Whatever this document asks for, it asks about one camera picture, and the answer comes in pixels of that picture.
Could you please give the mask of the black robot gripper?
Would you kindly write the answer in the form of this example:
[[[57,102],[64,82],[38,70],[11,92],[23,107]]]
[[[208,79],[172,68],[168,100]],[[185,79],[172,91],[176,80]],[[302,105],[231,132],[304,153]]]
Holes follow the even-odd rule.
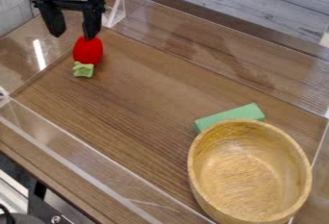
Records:
[[[49,33],[60,37],[65,32],[65,21],[61,10],[80,11],[82,14],[82,34],[92,40],[101,28],[101,12],[105,10],[104,0],[32,0],[40,10]]]

